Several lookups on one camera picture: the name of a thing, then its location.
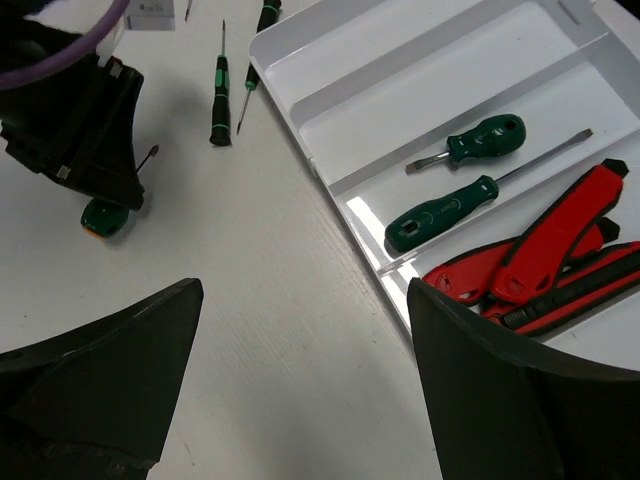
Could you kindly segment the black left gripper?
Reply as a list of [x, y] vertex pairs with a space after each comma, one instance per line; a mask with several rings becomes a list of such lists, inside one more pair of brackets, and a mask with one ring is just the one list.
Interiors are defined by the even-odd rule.
[[[1, 73], [34, 67], [79, 40], [16, 15], [1, 16]], [[59, 185], [130, 210], [143, 205], [133, 120], [144, 77], [91, 49], [50, 76], [1, 91], [1, 138], [23, 165], [54, 165]]]

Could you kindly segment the red black utility knife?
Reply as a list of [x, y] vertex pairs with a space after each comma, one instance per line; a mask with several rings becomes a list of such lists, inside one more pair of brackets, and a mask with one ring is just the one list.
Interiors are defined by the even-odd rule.
[[522, 306], [494, 303], [481, 316], [525, 336], [546, 334], [639, 285], [639, 243], [607, 247], [564, 272], [556, 286]]

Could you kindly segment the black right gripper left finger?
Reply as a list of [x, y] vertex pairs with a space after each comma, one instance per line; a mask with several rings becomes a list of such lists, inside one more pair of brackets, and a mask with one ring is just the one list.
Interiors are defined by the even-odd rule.
[[160, 461], [204, 299], [196, 278], [1, 355], [4, 479], [144, 479]]

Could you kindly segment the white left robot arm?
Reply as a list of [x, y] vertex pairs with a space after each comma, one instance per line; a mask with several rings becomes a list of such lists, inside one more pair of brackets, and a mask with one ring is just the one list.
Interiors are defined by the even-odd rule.
[[[133, 147], [143, 84], [115, 54], [128, 1], [1, 5], [1, 139], [29, 171], [85, 195], [82, 229], [115, 243], [145, 205]], [[5, 479], [144, 479], [161, 458], [203, 287], [187, 278], [1, 356]]]

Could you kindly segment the stubby green orange screwdriver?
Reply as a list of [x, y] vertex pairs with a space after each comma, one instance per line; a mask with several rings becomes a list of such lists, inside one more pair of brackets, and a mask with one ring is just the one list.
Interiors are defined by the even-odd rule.
[[123, 240], [136, 225], [138, 218], [144, 217], [151, 207], [152, 194], [142, 184], [143, 205], [132, 210], [118, 204], [91, 199], [86, 205], [80, 224], [85, 232], [112, 244]]

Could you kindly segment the black green precision screwdriver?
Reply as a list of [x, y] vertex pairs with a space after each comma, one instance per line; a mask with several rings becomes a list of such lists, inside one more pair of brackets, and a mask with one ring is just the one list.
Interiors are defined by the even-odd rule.
[[256, 58], [256, 54], [260, 51], [259, 41], [262, 40], [262, 32], [271, 28], [278, 22], [281, 13], [281, 7], [282, 2], [280, 0], [264, 0], [262, 2], [256, 37], [253, 39], [251, 46], [249, 47], [250, 61], [244, 81], [246, 94], [237, 123], [237, 135], [240, 134], [251, 94], [258, 88], [261, 81], [260, 74], [254, 66], [254, 59]]

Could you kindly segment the red curved utility knife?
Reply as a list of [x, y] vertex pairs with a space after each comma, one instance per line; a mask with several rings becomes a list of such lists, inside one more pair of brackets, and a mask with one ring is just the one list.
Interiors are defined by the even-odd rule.
[[[619, 234], [616, 222], [607, 217], [598, 220], [570, 254], [568, 265], [591, 259]], [[476, 305], [488, 294], [494, 271], [518, 239], [516, 236], [469, 250], [432, 269], [422, 280], [463, 305]]]

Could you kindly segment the long green screwdriver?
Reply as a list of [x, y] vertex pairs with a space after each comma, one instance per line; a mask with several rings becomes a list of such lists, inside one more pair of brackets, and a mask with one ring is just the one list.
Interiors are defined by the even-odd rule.
[[385, 242], [397, 253], [406, 253], [450, 230], [485, 204], [496, 200], [500, 187], [529, 170], [536, 169], [552, 157], [581, 144], [594, 135], [591, 129], [578, 132], [565, 142], [494, 179], [481, 175], [455, 191], [422, 202], [409, 209], [385, 229]]

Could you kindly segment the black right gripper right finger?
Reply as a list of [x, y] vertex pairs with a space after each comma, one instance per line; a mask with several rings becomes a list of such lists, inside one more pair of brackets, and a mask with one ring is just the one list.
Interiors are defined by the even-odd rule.
[[446, 479], [635, 479], [639, 375], [491, 323], [420, 279], [412, 341]]

